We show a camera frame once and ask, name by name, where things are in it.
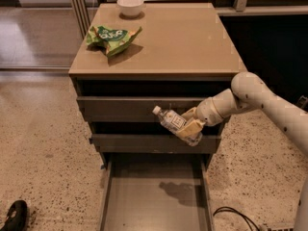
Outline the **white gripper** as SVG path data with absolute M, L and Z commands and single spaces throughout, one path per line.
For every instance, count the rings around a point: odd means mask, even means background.
M 238 102 L 231 89 L 224 90 L 181 114 L 181 117 L 189 121 L 176 132 L 176 136 L 180 139 L 195 139 L 203 129 L 204 123 L 206 126 L 215 126 L 238 110 Z

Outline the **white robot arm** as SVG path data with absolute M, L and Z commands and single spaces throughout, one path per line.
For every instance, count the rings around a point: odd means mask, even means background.
M 308 156 L 308 114 L 298 106 L 273 93 L 256 74 L 236 74 L 231 88 L 207 97 L 182 114 L 188 123 L 176 136 L 184 139 L 214 126 L 234 114 L 261 110 L 305 155 Z

